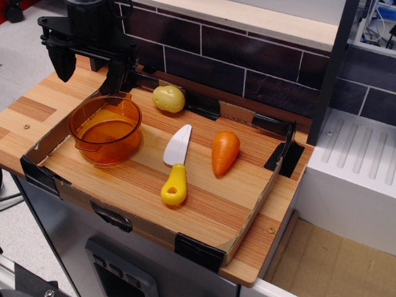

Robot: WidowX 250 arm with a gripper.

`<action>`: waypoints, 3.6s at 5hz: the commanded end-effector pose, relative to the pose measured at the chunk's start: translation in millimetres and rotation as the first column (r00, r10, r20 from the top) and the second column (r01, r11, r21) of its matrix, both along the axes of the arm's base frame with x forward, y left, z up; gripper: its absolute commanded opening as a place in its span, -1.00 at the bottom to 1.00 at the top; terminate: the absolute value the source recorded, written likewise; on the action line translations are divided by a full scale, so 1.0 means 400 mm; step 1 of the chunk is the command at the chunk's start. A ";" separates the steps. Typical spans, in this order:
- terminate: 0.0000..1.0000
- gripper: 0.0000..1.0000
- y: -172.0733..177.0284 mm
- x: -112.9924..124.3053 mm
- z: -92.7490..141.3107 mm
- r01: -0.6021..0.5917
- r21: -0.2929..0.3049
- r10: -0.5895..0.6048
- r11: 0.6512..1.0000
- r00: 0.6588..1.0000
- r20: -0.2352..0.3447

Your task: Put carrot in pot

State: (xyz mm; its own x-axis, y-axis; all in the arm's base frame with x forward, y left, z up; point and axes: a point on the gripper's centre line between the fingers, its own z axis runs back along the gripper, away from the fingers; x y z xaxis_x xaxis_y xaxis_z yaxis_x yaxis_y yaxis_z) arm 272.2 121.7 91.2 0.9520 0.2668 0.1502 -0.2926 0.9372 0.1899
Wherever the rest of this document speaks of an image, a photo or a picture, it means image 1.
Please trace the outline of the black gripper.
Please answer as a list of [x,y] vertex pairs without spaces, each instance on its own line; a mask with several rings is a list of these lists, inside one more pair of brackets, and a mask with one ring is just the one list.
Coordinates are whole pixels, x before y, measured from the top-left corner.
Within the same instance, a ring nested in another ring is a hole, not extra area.
[[138,44],[121,30],[121,22],[132,16],[132,1],[124,11],[116,1],[66,1],[64,17],[38,18],[41,42],[58,77],[67,82],[73,75],[76,55],[110,62],[106,76],[110,95],[119,93],[137,62]]

